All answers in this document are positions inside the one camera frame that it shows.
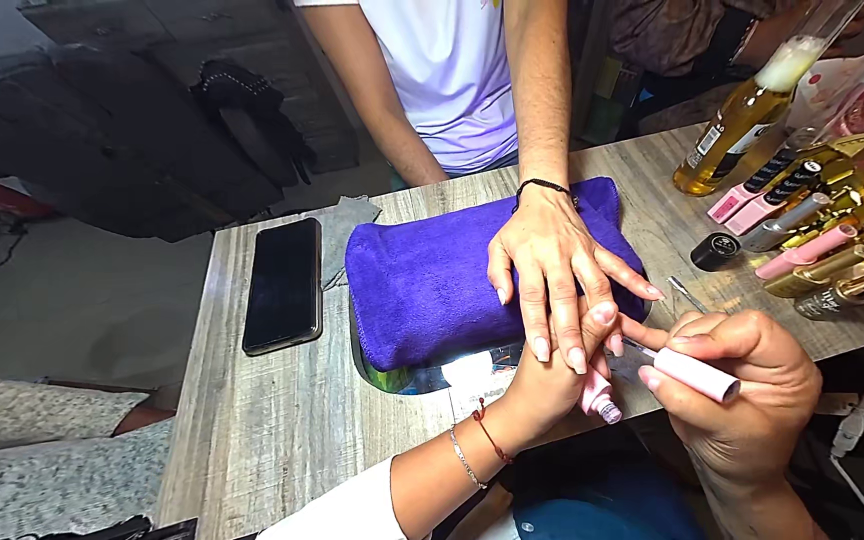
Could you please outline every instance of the hand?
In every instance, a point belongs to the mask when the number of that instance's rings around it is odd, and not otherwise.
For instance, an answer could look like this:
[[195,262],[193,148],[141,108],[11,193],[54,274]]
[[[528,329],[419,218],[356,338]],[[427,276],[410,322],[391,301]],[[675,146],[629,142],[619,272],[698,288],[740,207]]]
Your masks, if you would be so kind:
[[822,58],[835,58],[842,56],[842,47],[841,43],[845,40],[849,40],[854,38],[862,33],[864,30],[864,5],[861,9],[859,9],[858,13],[855,14],[855,18],[848,21],[846,27],[839,33],[839,36],[836,37],[835,42],[832,43],[832,46],[825,51],[822,55]]
[[626,317],[621,326],[646,347],[668,347],[742,380],[739,397],[723,405],[651,366],[639,368],[642,382],[695,457],[733,485],[783,479],[822,388],[818,368],[788,331],[758,311],[690,312],[669,332]]
[[[593,239],[568,194],[538,185],[522,190],[518,210],[488,243],[488,280],[503,305],[515,290],[513,263],[526,343],[540,362],[548,362],[552,349],[546,306],[551,305],[558,346],[579,373],[585,373],[588,349],[582,344],[575,278],[592,305],[613,300],[608,277],[642,298],[663,298],[662,291]],[[621,350],[618,330],[606,345]]]
[[[813,1],[801,1],[791,9],[773,14],[771,17],[762,19],[755,30],[749,36],[749,43],[745,49],[739,54],[734,63],[743,66],[751,66],[753,68],[761,68],[765,66],[769,58],[783,42],[791,38],[792,32],[796,25],[806,16]],[[837,45],[842,40],[853,38],[862,32],[864,28],[864,6],[859,9],[847,25],[842,33],[839,34],[832,47],[825,51],[823,58],[831,58],[840,56],[842,50]]]
[[[598,349],[602,340],[614,331],[617,320],[618,307],[610,300],[599,302],[585,313],[581,325],[584,350]],[[582,395],[586,376],[571,369],[561,348],[553,349],[549,361],[539,362],[526,346],[509,389],[488,406],[490,410],[502,411],[496,411],[492,418],[511,419],[514,433],[506,436],[507,452],[516,454],[531,448],[534,441],[575,407]]]

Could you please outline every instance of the forearm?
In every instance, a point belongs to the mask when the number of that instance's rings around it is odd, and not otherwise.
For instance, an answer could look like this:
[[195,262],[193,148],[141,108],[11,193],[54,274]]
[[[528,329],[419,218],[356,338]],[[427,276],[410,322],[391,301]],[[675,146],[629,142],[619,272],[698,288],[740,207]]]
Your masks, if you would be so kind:
[[411,187],[448,180],[449,175],[405,117],[402,105],[398,101],[394,105],[398,111],[383,104],[356,104],[359,116],[382,155]]
[[569,185],[571,76],[565,0],[506,0],[519,181]]
[[740,486],[716,474],[691,451],[689,456],[727,539],[828,540],[784,477]]
[[[526,442],[516,433],[515,414],[503,399],[488,406],[482,422],[504,452],[515,454],[524,448]],[[455,439],[480,483],[488,482],[503,467],[482,427],[472,418],[455,425]],[[448,432],[391,461],[391,506],[402,533],[412,540],[426,537],[478,489],[456,455]]]
[[310,6],[302,14],[382,154],[410,186],[449,178],[409,123],[389,66],[359,6]]

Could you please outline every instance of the silver bracelet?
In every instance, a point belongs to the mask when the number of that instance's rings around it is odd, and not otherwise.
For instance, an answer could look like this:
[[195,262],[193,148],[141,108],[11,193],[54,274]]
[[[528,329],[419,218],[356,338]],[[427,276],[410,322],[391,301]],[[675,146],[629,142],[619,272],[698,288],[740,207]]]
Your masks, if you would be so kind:
[[459,457],[459,460],[462,460],[462,467],[465,468],[465,473],[468,474],[468,477],[472,479],[475,485],[479,486],[479,489],[488,489],[488,485],[480,482],[479,478],[475,477],[475,472],[473,472],[473,468],[469,466],[469,462],[466,461],[466,456],[462,453],[462,448],[459,448],[459,441],[455,440],[455,425],[452,425],[448,429],[448,436],[452,438],[452,448],[455,449],[455,455]]

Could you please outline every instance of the white sleeve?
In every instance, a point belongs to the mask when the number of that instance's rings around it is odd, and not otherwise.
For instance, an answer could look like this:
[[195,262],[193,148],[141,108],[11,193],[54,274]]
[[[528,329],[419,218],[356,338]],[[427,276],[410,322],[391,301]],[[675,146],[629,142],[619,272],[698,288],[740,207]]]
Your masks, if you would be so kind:
[[392,510],[391,479],[388,458],[263,530],[255,540],[406,540]]
[[297,8],[306,6],[343,6],[355,4],[358,5],[359,0],[292,0]]

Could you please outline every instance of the white cable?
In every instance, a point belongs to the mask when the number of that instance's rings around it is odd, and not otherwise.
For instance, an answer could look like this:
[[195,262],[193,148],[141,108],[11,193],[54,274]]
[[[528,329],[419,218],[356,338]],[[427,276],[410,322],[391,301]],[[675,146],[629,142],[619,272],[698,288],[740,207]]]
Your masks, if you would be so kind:
[[840,458],[845,458],[853,448],[858,445],[858,439],[864,434],[864,394],[862,399],[859,399],[858,404],[848,413],[848,416],[842,419],[839,423],[839,428],[835,432],[835,438],[832,440],[832,451],[828,456],[835,470],[842,475],[848,487],[851,488],[855,497],[858,497],[860,503],[864,507],[864,495],[859,490],[858,485],[853,482],[852,478],[839,463]]
[[864,495],[862,495],[862,492],[858,489],[858,485],[856,485],[856,483],[853,482],[852,478],[849,477],[849,474],[846,472],[846,470],[842,468],[842,464],[839,463],[839,458],[835,457],[834,455],[830,455],[828,458],[832,461],[832,465],[835,467],[835,470],[838,471],[839,474],[842,475],[842,478],[846,480],[846,484],[848,484],[848,487],[851,488],[852,493],[855,494],[855,497],[858,497],[858,500],[862,503],[862,506],[864,507]]

